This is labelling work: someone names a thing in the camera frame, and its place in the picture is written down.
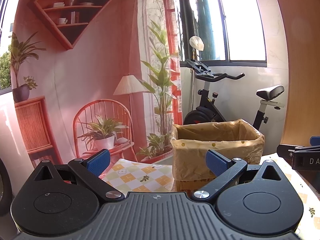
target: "crosshair logo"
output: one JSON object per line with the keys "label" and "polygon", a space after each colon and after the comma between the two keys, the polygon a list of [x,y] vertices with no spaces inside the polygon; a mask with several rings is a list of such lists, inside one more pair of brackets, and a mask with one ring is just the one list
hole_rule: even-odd
{"label": "crosshair logo", "polygon": [[162,198],[160,195],[154,195],[152,196],[154,199],[158,200],[159,198]]}

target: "bike seat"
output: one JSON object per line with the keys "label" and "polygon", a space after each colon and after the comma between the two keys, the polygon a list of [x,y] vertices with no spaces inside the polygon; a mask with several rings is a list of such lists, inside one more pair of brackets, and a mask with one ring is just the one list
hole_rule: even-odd
{"label": "bike seat", "polygon": [[257,96],[266,100],[266,101],[270,101],[270,100],[276,98],[277,96],[279,96],[280,94],[282,94],[283,92],[284,92],[283,85],[277,85],[274,87],[263,88],[263,89],[257,90]]}

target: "white plant pot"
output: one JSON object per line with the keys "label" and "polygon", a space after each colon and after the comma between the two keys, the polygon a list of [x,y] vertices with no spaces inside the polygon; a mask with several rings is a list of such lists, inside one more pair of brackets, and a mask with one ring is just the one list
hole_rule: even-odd
{"label": "white plant pot", "polygon": [[94,144],[98,151],[101,151],[102,149],[112,149],[114,147],[115,137],[111,136],[105,139],[101,140],[95,140]]}

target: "ribbed gray plate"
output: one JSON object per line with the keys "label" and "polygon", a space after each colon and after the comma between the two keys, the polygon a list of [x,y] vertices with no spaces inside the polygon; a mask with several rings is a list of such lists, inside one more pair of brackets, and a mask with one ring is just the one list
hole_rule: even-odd
{"label": "ribbed gray plate", "polygon": [[[15,240],[44,240],[19,234]],[[105,204],[88,226],[48,240],[294,240],[295,234],[272,238],[245,236],[224,225],[207,203],[184,193],[134,193],[121,202]]]}

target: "white bowl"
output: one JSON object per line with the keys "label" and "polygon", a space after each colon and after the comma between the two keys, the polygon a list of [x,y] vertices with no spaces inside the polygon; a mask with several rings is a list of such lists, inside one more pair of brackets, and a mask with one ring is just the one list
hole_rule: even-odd
{"label": "white bowl", "polygon": [[82,2],[81,5],[92,6],[93,2]]}

